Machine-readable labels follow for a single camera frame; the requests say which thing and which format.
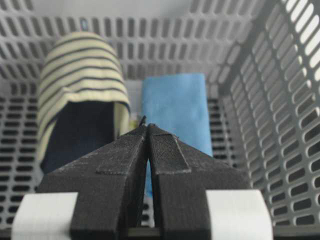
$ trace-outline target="white tape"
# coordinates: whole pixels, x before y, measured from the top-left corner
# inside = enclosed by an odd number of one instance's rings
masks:
[[[269,211],[259,190],[207,190],[212,240],[272,240]]]
[[[24,196],[12,226],[12,240],[71,240],[77,192]]]

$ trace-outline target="striped slipper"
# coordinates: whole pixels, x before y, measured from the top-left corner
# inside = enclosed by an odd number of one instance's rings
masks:
[[[90,32],[60,39],[45,59],[38,86],[37,160],[44,173],[126,133],[129,115],[114,49]]]

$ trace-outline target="microfiber cloth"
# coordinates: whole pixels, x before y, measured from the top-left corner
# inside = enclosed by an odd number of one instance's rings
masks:
[[[142,87],[142,114],[147,123],[179,137],[212,156],[206,80],[202,73],[147,77]],[[152,194],[150,166],[146,191]]]

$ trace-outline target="blue towel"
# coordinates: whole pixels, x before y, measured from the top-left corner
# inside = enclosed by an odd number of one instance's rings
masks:
[[[186,144],[213,155],[206,80],[202,73],[148,77],[143,81],[142,114],[146,122],[175,134]],[[152,194],[150,166],[146,191]]]

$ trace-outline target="gray plastic basket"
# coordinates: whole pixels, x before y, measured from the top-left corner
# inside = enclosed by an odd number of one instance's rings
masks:
[[[42,177],[44,57],[81,30],[117,50],[130,81],[205,73],[214,156],[248,173],[275,225],[319,225],[318,13],[318,0],[0,0],[0,228]]]

